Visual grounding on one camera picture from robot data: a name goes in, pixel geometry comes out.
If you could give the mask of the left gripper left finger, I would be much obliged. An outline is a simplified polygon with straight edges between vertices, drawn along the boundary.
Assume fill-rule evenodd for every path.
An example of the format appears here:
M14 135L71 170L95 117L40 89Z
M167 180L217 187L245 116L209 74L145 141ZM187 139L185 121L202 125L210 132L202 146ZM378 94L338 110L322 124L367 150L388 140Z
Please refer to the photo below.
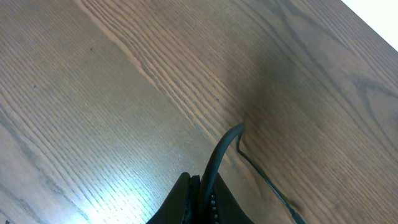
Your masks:
M183 172L158 211L147 224L181 224L190 190L190 174Z

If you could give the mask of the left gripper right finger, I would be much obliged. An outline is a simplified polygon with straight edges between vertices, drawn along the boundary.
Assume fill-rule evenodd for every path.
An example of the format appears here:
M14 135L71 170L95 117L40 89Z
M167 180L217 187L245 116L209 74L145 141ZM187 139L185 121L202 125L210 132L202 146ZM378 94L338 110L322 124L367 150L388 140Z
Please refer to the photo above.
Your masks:
M253 221L243 212L220 174L217 174L200 223L253 224Z

